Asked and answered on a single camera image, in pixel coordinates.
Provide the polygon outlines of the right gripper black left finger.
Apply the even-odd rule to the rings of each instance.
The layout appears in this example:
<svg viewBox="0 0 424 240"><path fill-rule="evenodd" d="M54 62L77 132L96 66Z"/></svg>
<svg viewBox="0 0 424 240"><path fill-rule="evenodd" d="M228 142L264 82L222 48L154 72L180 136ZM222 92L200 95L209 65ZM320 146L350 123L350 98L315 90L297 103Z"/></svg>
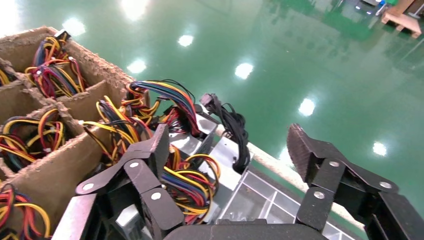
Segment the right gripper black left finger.
<svg viewBox="0 0 424 240"><path fill-rule="evenodd" d="M132 143L118 163L81 182L78 196L95 197L113 240L140 240L147 228L161 240L185 224L184 215L160 179L170 155L169 128L160 124L151 138Z"/></svg>

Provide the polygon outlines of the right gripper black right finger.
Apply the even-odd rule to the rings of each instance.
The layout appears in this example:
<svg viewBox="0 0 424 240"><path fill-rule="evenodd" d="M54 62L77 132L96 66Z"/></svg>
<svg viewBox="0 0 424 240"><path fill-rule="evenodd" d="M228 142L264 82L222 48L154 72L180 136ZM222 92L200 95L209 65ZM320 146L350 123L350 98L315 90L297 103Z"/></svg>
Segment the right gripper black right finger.
<svg viewBox="0 0 424 240"><path fill-rule="evenodd" d="M424 221L392 181L350 162L332 143L289 126L289 156L308 190L295 223L321 234L333 204L363 224L370 240L421 240Z"/></svg>

